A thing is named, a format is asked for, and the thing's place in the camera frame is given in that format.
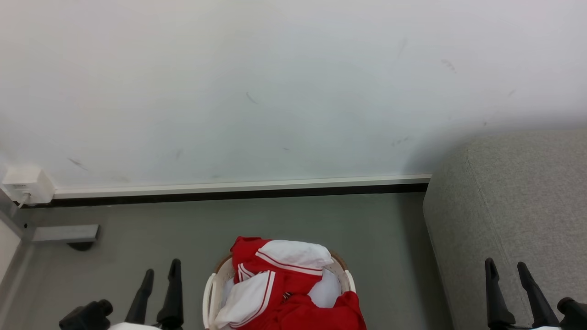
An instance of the black baseboard strip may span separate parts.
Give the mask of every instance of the black baseboard strip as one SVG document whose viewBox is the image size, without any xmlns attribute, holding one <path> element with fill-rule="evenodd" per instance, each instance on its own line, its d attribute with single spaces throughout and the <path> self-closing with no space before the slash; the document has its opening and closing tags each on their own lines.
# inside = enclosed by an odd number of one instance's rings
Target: black baseboard strip
<svg viewBox="0 0 587 330">
<path fill-rule="evenodd" d="M 220 193 L 168 194 L 150 196 L 92 197 L 55 199 L 51 203 L 23 206 L 23 208 L 100 206 L 116 204 L 169 203 L 175 201 L 234 200 L 248 198 L 275 198 L 300 196 L 326 196 L 350 194 L 421 193 L 427 183 L 389 184 L 383 186 L 301 188 L 259 191 L 226 191 Z"/>
</svg>

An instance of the red and white jacket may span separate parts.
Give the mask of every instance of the red and white jacket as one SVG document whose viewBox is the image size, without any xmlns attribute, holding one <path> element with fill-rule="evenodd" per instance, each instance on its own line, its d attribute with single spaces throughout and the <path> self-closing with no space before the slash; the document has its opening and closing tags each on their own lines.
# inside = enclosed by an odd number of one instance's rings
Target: red and white jacket
<svg viewBox="0 0 587 330">
<path fill-rule="evenodd" d="M 365 330 L 354 292 L 333 308 L 318 308 L 308 296 L 333 263 L 318 244 L 238 237 L 231 248 L 234 282 L 215 324 L 241 330 Z"/>
</svg>

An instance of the red cloth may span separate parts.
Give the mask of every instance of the red cloth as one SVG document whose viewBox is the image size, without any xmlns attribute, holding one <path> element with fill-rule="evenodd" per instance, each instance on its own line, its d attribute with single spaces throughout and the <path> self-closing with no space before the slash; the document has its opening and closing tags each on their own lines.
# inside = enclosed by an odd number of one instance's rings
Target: red cloth
<svg viewBox="0 0 587 330">
<path fill-rule="evenodd" d="M 235 283 L 252 275 L 273 271 L 271 287 L 266 288 L 269 301 L 266 308 L 247 322 L 233 327 L 239 330 L 366 330 L 359 308 L 359 297 L 352 291 L 339 296 L 333 308 L 319 308 L 308 296 L 322 275 L 309 274 L 310 268 L 268 262 L 259 258 L 258 250 L 270 240 L 259 237 L 238 237 L 231 248 Z"/>
</svg>

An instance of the gray sofa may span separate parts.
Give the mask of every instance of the gray sofa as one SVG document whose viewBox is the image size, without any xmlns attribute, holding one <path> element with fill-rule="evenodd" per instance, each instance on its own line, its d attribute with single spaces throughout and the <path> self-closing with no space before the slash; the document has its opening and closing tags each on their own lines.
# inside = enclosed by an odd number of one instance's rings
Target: gray sofa
<svg viewBox="0 0 587 330">
<path fill-rule="evenodd" d="M 559 319 L 561 298 L 587 302 L 587 130 L 473 140 L 433 174 L 424 216 L 456 330 L 487 329 L 487 257 L 518 325 L 532 324 L 518 261 Z"/>
</svg>

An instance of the white basket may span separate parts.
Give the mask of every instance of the white basket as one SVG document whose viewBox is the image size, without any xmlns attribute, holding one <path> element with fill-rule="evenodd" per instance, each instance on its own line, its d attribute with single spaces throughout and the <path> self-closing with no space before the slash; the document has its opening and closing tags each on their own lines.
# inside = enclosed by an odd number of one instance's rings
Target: white basket
<svg viewBox="0 0 587 330">
<path fill-rule="evenodd" d="M 332 255 L 332 264 L 325 266 L 327 270 L 333 272 L 340 281 L 341 294 L 346 291 L 355 290 L 355 282 L 353 276 L 346 267 L 344 260 L 338 255 L 330 252 Z M 208 330 L 218 330 L 213 323 L 216 315 L 220 312 L 220 304 L 222 303 L 222 289 L 228 280 L 234 277 L 234 269 L 232 268 L 232 256 L 220 263 L 216 271 L 210 275 L 204 290 L 204 300 L 202 302 L 202 320 L 204 321 L 204 328 Z"/>
</svg>

